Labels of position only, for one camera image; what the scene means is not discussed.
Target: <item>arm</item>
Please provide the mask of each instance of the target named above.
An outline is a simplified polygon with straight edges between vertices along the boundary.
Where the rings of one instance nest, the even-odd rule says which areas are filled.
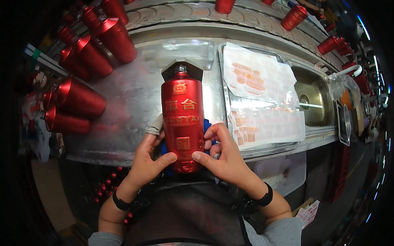
[[[308,8],[311,8],[313,10],[319,11],[319,7],[318,6],[310,4],[310,3],[308,3],[305,0],[297,0],[297,2],[299,2],[299,4],[301,4],[301,5],[307,6]]]
[[[212,140],[220,143],[212,145],[210,154],[194,152],[192,158],[208,168],[217,177],[233,183],[243,189],[251,198],[259,200],[268,193],[267,185],[246,165],[237,144],[223,123],[212,125],[205,135],[205,147],[212,145]],[[212,158],[221,153],[219,160]],[[266,225],[282,218],[291,218],[292,212],[287,201],[276,191],[273,191],[272,202],[259,207],[266,218]]]
[[[165,167],[177,160],[177,156],[172,152],[161,156],[156,161],[151,159],[153,149],[160,144],[163,138],[164,132],[161,132],[159,139],[156,139],[156,135],[153,134],[145,135],[136,150],[130,172],[116,190],[118,199],[126,203],[132,202],[140,188],[152,181]],[[100,209],[98,231],[110,232],[123,237],[123,221],[127,212],[118,209],[112,196],[110,196]]]

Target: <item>faucet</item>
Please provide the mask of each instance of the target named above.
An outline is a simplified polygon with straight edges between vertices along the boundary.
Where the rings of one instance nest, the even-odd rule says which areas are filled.
[[[362,67],[360,65],[354,65],[354,66],[348,67],[347,69],[342,70],[338,73],[332,73],[332,74],[326,76],[325,80],[327,82],[331,82],[332,80],[336,80],[339,76],[346,74],[348,72],[351,72],[353,70],[356,70],[356,71],[351,75],[351,77],[355,78],[362,72]]]

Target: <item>sink basin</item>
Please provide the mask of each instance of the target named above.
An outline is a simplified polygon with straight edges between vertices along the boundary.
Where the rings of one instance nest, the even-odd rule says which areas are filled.
[[[292,67],[297,82],[294,85],[300,103],[300,111],[304,111],[307,126],[328,126],[334,124],[334,105],[329,88],[324,79],[309,70]]]

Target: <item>hand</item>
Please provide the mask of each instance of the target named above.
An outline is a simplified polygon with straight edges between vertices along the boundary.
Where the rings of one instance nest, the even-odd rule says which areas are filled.
[[[260,179],[246,165],[237,144],[233,141],[227,127],[223,123],[212,125],[205,135],[205,149],[209,149],[210,154],[195,151],[191,157],[201,165],[208,168],[217,177],[235,184],[244,189],[249,182]],[[219,160],[212,158],[215,154],[221,153]]]
[[[310,8],[313,9],[314,11],[320,11],[320,8],[316,5],[313,5],[313,4]]]
[[[152,181],[165,167],[178,159],[175,153],[169,152],[155,161],[152,160],[151,154],[154,148],[158,146],[163,139],[164,131],[160,132],[158,139],[156,135],[147,133],[141,144],[139,144],[133,165],[126,177],[129,184],[133,185],[136,189],[140,189]]]

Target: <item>plastic sheet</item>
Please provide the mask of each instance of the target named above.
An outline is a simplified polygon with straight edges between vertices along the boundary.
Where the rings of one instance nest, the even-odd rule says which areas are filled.
[[[357,83],[347,74],[339,76],[336,80],[332,81],[331,90],[333,92],[334,98],[342,97],[342,94],[346,89],[350,89],[350,91],[354,94],[358,95],[358,98],[361,98],[360,88]]]
[[[276,57],[227,43],[223,62],[224,80],[234,95],[291,109],[299,107],[294,89],[297,80],[290,66],[277,62]]]
[[[257,100],[242,101],[240,108],[231,108],[230,115],[232,137],[240,150],[305,140],[304,112],[286,106],[266,106],[267,102]]]

